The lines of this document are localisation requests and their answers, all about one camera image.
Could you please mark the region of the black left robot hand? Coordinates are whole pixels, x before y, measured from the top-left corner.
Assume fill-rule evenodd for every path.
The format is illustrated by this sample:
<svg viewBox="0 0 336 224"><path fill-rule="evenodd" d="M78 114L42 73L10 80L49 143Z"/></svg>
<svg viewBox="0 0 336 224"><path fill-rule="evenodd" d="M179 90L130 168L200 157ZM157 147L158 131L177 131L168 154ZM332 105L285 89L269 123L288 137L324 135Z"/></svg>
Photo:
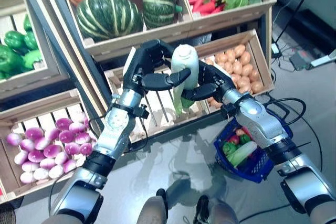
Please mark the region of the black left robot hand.
<svg viewBox="0 0 336 224"><path fill-rule="evenodd" d="M174 48L166 42L155 39L144 42L129 54L123 74L123 88L133 90L144 96L148 91L170 90L182 84L190 75L190 69L182 69L177 73L155 73L155 69L166 65L171 66Z"/></svg>

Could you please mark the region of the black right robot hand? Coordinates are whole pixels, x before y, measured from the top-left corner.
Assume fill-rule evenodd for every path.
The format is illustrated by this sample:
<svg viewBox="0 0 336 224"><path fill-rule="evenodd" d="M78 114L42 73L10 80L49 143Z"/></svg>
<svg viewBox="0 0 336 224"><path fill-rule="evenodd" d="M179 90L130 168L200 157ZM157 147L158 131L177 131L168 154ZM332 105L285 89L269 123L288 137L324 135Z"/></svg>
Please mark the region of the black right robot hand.
<svg viewBox="0 0 336 224"><path fill-rule="evenodd" d="M200 101L213 97L221 102L226 91L236 89L230 76L226 75L214 65L198 61L198 87L184 89L182 97L190 101Z"/></svg>

